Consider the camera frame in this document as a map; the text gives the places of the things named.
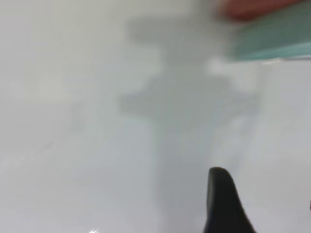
white floor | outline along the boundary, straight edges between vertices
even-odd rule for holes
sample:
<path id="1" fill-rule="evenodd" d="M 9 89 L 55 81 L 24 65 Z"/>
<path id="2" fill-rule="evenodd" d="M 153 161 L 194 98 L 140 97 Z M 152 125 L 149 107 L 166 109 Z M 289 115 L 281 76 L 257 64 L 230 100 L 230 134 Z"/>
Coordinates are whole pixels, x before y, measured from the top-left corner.
<path id="1" fill-rule="evenodd" d="M 226 62 L 192 0 L 3 0 L 0 28 L 0 232 L 199 233 L 211 166 L 259 233 L 310 232 L 309 62 Z"/>

